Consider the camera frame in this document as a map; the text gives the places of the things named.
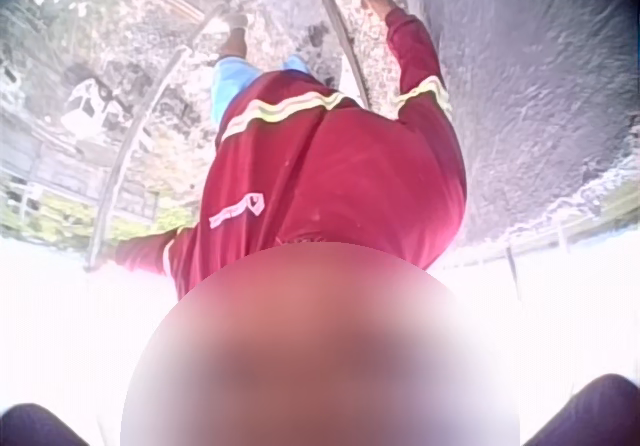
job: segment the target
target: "red tracksuit jacket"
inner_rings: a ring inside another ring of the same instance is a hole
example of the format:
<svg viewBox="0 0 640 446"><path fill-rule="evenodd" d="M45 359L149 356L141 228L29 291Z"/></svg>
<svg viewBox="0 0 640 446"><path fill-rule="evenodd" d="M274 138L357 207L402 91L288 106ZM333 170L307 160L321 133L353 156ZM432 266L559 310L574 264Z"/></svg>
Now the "red tracksuit jacket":
<svg viewBox="0 0 640 446"><path fill-rule="evenodd" d="M368 246L426 269L460 227L464 164L426 28L401 9L386 22L402 70L397 120L303 73L264 74L222 120L199 223L125 241L116 262L170 275L179 298L233 261L298 241Z"/></svg>

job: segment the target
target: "reflective stripe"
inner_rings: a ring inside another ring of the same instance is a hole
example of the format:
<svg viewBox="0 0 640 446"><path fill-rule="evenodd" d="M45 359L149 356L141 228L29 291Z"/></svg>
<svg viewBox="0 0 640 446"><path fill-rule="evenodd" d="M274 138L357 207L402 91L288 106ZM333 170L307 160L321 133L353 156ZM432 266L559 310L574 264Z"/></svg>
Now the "reflective stripe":
<svg viewBox="0 0 640 446"><path fill-rule="evenodd" d="M346 98L346 95L338 92L330 96L323 96L316 91L309 91L300 96L287 98L278 104L268 104L259 99L254 99L249 103L244 113L229 121L227 129L222 135L222 141L229 136L245 131L249 121L252 119L261 119L267 123L279 123L299 111L316 108L318 106L332 110Z"/></svg>
<svg viewBox="0 0 640 446"><path fill-rule="evenodd" d="M173 245L175 239L172 239L162 250L162 269L164 269L164 275L172 278L171 275L171 262L169 261L169 248Z"/></svg>
<svg viewBox="0 0 640 446"><path fill-rule="evenodd" d="M440 106L440 109L442 109L447 118L449 118L449 121L451 121L452 108L451 103L449 102L449 93L446 89L444 89L440 78L438 78L437 76L429 76L407 94L399 96L397 99L398 111L411 98L415 98L416 96L427 92L432 92L435 95L438 106Z"/></svg>

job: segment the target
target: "window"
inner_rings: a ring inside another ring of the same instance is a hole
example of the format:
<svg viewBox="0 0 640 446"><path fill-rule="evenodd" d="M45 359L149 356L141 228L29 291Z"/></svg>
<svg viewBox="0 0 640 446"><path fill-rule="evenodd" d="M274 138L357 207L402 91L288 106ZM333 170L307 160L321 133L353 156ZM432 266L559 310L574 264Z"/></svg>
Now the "window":
<svg viewBox="0 0 640 446"><path fill-rule="evenodd" d="M64 108L64 112L69 113L71 111L74 111L78 109L81 104L82 104L82 97L78 96L77 98L74 98L67 103L67 106Z"/></svg>
<svg viewBox="0 0 640 446"><path fill-rule="evenodd" d="M18 82L18 78L16 77L15 74L13 74L11 72L11 70L9 68L4 68L4 75L9 79L9 81L11 81L13 84L16 84Z"/></svg>
<svg viewBox="0 0 640 446"><path fill-rule="evenodd" d="M91 106L91 100L87 99L82 105L82 110L87 113L90 117L93 118L93 115L96 114L96 110Z"/></svg>

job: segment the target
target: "white shoe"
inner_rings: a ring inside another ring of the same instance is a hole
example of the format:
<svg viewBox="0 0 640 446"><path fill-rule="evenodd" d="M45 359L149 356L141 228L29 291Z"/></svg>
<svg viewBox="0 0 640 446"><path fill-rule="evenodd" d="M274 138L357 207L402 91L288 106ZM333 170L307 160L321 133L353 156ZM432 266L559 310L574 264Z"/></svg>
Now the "white shoe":
<svg viewBox="0 0 640 446"><path fill-rule="evenodd" d="M234 29L244 29L246 31L249 26L248 16L242 13L228 14L223 18L223 21L229 27L229 31Z"/></svg>

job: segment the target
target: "light blue pants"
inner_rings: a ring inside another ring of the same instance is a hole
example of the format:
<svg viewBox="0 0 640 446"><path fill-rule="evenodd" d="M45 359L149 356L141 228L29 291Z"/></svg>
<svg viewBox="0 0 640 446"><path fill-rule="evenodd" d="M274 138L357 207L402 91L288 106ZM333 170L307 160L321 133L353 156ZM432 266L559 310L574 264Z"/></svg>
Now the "light blue pants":
<svg viewBox="0 0 640 446"><path fill-rule="evenodd" d="M296 54L289 56L282 65L282 70L287 69L311 74L309 67ZM211 87L211 120L215 125L220 124L231 101L261 75L262 71L242 58L229 57L216 63Z"/></svg>

